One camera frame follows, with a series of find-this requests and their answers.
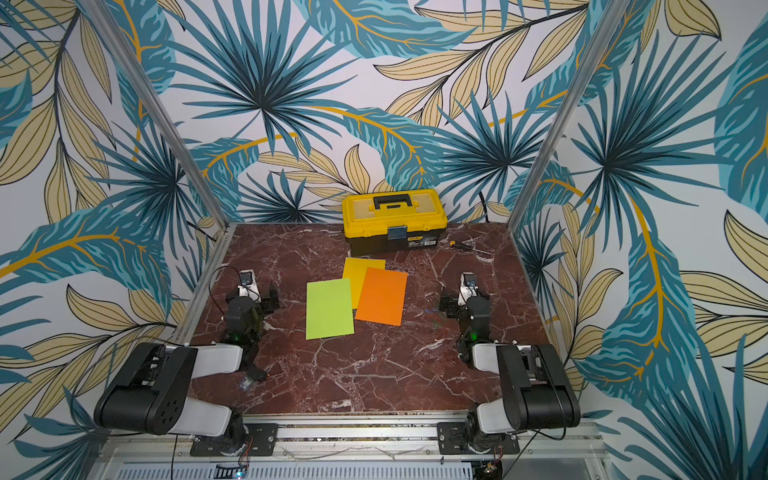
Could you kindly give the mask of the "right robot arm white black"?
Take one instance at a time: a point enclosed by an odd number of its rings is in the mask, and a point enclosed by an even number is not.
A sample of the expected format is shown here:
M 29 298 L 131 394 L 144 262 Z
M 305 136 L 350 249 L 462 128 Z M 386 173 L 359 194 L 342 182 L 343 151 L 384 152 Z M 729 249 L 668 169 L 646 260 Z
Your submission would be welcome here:
M 551 344 L 499 343 L 490 338 L 490 296 L 442 292 L 439 311 L 459 325 L 458 357 L 498 377 L 500 397 L 469 409 L 463 426 L 445 438 L 460 450 L 486 453 L 525 431 L 578 426 L 581 410 Z

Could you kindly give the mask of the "aluminium frame rail front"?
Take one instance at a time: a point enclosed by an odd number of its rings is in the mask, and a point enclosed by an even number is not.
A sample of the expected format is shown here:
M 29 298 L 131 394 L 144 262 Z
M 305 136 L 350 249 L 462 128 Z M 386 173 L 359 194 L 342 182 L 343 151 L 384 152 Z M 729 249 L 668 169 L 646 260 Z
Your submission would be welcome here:
M 389 414 L 249 415 L 273 430 L 248 457 L 195 457 L 186 437 L 113 438 L 91 479 L 472 479 L 488 465 L 500 479 L 615 479 L 596 424 L 566 433 L 519 434 L 511 447 L 450 455 L 457 439 L 439 432 L 461 411 Z

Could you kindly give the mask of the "orange paper sheet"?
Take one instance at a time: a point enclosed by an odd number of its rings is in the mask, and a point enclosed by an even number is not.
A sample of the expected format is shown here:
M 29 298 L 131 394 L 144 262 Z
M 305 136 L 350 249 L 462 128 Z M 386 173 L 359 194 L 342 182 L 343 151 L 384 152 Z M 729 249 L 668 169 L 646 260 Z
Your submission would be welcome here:
M 402 324 L 408 274 L 368 268 L 355 319 L 390 326 Z

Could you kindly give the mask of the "right aluminium corner post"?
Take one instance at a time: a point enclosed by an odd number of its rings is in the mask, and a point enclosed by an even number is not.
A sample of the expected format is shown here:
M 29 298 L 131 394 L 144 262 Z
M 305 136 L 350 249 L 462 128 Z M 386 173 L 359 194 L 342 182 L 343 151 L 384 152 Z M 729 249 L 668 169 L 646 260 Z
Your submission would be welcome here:
M 579 101 L 598 68 L 604 51 L 609 47 L 612 35 L 619 26 L 621 17 L 625 13 L 628 4 L 628 0 L 620 0 L 611 1 L 606 6 L 605 13 L 597 25 L 595 34 L 587 44 L 584 60 L 575 70 L 569 89 L 564 95 L 551 128 L 517 197 L 515 207 L 507 222 L 508 231 L 511 236 L 514 235 L 521 224 L 527 205 L 535 195 L 537 185 L 545 173 L 550 157 L 555 152 L 557 142 L 561 138 L 569 117 L 577 109 Z

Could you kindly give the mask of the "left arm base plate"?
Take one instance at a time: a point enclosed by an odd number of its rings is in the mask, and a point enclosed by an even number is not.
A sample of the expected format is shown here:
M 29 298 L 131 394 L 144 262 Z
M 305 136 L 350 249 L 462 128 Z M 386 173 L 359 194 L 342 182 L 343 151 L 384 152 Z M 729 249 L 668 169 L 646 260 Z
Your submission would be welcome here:
M 238 424 L 218 437 L 195 436 L 192 457 L 270 457 L 277 440 L 276 423 Z

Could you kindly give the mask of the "yellow black toolbox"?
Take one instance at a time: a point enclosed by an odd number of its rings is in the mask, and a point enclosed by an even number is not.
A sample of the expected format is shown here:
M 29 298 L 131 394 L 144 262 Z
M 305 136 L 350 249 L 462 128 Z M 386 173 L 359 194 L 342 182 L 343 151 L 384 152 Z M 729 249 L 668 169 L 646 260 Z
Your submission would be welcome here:
M 434 247 L 448 225 L 433 189 L 349 196 L 342 216 L 353 257 Z

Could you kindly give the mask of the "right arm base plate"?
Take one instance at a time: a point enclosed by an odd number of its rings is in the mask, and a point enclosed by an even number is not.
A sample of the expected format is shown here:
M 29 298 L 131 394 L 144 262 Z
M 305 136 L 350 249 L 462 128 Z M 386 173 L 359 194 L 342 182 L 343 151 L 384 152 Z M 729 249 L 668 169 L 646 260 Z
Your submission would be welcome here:
M 511 433 L 486 434 L 469 420 L 440 422 L 436 429 L 441 455 L 516 454 L 520 451 L 519 442 Z

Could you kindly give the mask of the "green paper sheet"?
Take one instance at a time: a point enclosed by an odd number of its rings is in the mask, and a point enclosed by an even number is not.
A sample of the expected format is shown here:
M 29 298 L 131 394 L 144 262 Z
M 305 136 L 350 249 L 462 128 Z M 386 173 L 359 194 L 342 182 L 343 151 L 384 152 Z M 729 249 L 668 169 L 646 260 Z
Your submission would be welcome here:
M 325 339 L 354 333 L 349 279 L 307 284 L 306 339 Z

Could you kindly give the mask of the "left aluminium corner post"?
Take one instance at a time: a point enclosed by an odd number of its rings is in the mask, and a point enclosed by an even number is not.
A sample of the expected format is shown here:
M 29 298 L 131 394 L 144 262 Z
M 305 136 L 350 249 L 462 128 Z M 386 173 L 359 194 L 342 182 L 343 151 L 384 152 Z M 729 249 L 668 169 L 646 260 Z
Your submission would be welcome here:
M 227 216 L 205 182 L 201 170 L 197 167 L 189 149 L 179 134 L 172 118 L 164 108 L 155 88 L 151 84 L 141 62 L 131 51 L 128 39 L 119 30 L 119 25 L 110 13 L 105 1 L 85 0 L 79 5 L 94 23 L 97 33 L 113 54 L 117 65 L 128 77 L 147 113 L 154 121 L 180 166 L 186 172 L 188 182 L 197 191 L 210 216 L 217 225 L 226 230 L 229 226 Z

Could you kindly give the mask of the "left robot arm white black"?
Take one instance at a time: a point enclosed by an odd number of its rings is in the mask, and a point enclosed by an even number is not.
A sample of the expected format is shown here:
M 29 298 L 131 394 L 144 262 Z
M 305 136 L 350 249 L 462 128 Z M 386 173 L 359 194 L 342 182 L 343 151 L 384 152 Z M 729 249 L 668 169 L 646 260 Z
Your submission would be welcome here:
M 207 346 L 135 347 L 98 400 L 95 423 L 106 429 L 150 435 L 191 435 L 225 456 L 239 454 L 253 434 L 231 407 L 188 396 L 194 379 L 242 373 L 249 383 L 266 380 L 255 365 L 264 319 L 279 309 L 278 290 L 254 300 L 236 296 L 224 313 L 223 340 Z

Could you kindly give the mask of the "aluminium corner post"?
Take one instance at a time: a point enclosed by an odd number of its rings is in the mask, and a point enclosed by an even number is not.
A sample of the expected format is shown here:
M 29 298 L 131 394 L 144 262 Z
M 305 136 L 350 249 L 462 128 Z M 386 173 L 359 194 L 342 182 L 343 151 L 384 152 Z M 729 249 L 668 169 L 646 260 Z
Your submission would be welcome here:
M 229 226 L 227 216 L 205 182 L 201 170 L 197 167 L 189 149 L 179 134 L 172 118 L 164 108 L 155 88 L 151 84 L 141 62 L 131 51 L 128 39 L 119 30 L 119 25 L 110 13 L 105 1 L 85 0 L 79 5 L 94 23 L 97 33 L 113 54 L 117 65 L 128 77 L 147 113 L 154 121 L 180 166 L 186 172 L 188 182 L 197 191 L 210 216 L 217 225 L 226 230 Z
M 619 26 L 621 17 L 625 13 L 628 4 L 628 0 L 620 0 L 611 1 L 606 6 L 605 13 L 597 25 L 595 34 L 587 44 L 584 60 L 575 70 L 569 89 L 564 95 L 551 128 L 517 197 L 515 207 L 507 222 L 508 231 L 511 236 L 514 235 L 521 224 L 527 205 L 535 195 L 537 185 L 545 173 L 550 157 L 555 152 L 557 142 L 561 138 L 569 117 L 577 109 L 579 101 L 598 68 L 604 51 L 609 47 L 612 35 Z

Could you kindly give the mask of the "small black clip object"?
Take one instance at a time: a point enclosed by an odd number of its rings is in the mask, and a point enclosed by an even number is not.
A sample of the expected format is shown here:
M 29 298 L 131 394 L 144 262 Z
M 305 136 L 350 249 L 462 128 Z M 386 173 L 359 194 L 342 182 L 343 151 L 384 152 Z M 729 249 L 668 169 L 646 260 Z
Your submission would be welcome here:
M 265 381 L 269 374 L 257 366 L 251 365 L 245 370 L 244 377 L 240 382 L 240 388 L 244 391 L 254 387 L 258 383 Z

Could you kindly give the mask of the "yellow paper sheet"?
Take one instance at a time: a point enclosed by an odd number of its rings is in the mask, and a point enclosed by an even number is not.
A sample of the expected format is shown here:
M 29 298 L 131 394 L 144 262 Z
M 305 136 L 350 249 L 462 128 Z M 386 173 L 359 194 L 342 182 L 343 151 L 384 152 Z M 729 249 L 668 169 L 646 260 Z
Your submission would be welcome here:
M 356 310 L 359 305 L 366 272 L 371 269 L 384 269 L 386 261 L 383 259 L 365 259 L 348 257 L 345 259 L 343 278 L 350 281 L 352 308 Z

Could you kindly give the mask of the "small screwdriver yellow black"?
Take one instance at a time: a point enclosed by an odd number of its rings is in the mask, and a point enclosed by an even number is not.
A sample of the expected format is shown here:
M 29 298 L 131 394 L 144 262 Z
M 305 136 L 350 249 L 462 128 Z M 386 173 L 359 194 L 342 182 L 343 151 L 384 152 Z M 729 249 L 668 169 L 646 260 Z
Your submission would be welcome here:
M 471 245 L 469 245 L 469 244 L 467 244 L 467 243 L 464 243 L 464 242 L 458 242 L 458 241 L 455 241 L 455 240 L 451 240 L 451 241 L 449 242 L 449 245 L 450 245 L 452 248 L 455 248 L 455 249 L 458 249 L 458 250 L 462 250 L 462 251 L 468 251 L 468 252 L 471 252 L 471 251 L 474 251 L 474 250 L 475 250 L 475 248 L 474 248 L 473 246 L 471 246 Z

